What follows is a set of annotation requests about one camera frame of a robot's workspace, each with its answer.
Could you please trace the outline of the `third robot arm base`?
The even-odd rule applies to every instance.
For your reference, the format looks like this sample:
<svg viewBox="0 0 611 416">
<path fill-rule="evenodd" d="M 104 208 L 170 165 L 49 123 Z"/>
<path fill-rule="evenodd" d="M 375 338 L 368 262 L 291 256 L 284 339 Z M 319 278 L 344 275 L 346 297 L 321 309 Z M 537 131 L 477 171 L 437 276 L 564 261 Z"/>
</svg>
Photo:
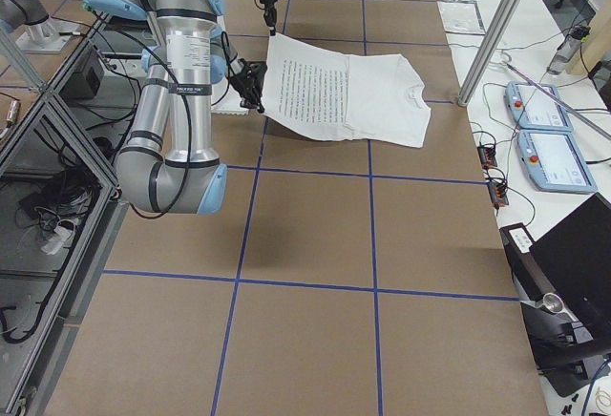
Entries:
<svg viewBox="0 0 611 416">
<path fill-rule="evenodd" d="M 61 52 L 80 32 L 79 23 L 51 17 L 40 0 L 1 0 L 1 28 L 7 33 L 24 28 L 15 41 L 17 47 L 45 54 Z"/>
</svg>

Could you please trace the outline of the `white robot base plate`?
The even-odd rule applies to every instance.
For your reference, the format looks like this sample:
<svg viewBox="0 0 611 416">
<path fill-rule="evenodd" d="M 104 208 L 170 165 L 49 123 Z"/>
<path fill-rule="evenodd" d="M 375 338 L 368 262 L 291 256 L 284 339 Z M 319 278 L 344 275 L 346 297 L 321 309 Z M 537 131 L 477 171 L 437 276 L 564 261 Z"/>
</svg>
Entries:
<svg viewBox="0 0 611 416">
<path fill-rule="evenodd" d="M 213 114 L 246 115 L 248 110 L 241 106 L 240 95 L 225 83 L 213 86 L 212 105 Z"/>
</svg>

